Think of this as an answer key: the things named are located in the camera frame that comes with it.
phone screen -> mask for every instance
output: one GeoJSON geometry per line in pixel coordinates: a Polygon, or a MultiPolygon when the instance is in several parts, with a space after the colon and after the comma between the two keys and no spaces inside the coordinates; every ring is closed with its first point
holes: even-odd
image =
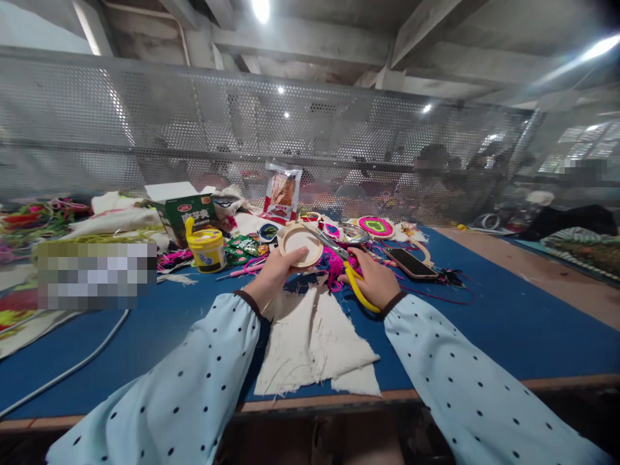
{"type": "Polygon", "coordinates": [[[411,274],[418,276],[436,276],[437,273],[424,265],[420,260],[415,258],[409,252],[403,249],[386,249],[394,260],[400,262],[411,274]]]}

yellow lid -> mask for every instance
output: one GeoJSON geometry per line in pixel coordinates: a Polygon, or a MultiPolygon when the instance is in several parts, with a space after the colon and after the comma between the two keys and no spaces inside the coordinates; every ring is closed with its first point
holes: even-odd
{"type": "Polygon", "coordinates": [[[187,237],[187,245],[189,248],[199,248],[205,246],[215,246],[224,242],[222,232],[218,229],[202,229],[192,232],[194,229],[194,218],[190,216],[185,222],[185,236],[187,237]]]}

yellow plastic container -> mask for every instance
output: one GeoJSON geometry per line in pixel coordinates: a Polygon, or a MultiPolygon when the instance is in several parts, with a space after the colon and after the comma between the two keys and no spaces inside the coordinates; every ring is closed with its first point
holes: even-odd
{"type": "Polygon", "coordinates": [[[201,273],[215,273],[226,266],[224,237],[217,229],[194,230],[194,218],[185,222],[187,245],[194,255],[196,267],[201,273]]]}

scissors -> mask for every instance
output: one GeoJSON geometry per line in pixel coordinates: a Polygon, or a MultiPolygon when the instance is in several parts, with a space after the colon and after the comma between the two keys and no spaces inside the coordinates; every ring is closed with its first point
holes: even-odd
{"type": "Polygon", "coordinates": [[[360,287],[357,285],[356,280],[359,279],[363,281],[364,278],[362,278],[349,263],[349,259],[351,258],[351,255],[341,246],[337,245],[334,241],[332,241],[332,239],[330,239],[323,231],[316,232],[312,230],[311,228],[309,228],[308,226],[306,226],[305,223],[302,223],[302,225],[304,225],[304,227],[308,230],[310,234],[312,234],[314,237],[319,239],[325,246],[333,250],[334,253],[342,259],[344,263],[344,272],[347,274],[347,277],[349,278],[349,283],[351,284],[351,287],[353,288],[353,292],[355,293],[355,296],[362,303],[362,305],[373,313],[380,313],[381,310],[378,307],[375,307],[370,302],[368,302],[366,297],[364,297],[364,295],[360,291],[360,287]]]}

polka dot sleeve cover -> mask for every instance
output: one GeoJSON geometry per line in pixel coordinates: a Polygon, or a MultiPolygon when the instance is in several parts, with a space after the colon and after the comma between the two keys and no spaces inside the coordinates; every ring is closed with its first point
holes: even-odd
{"type": "Polygon", "coordinates": [[[260,330],[256,304],[237,293],[220,295],[179,347],[54,443],[48,463],[212,463],[260,330]]]}
{"type": "Polygon", "coordinates": [[[529,389],[425,301],[407,295],[386,334],[459,464],[608,464],[529,389]]]}

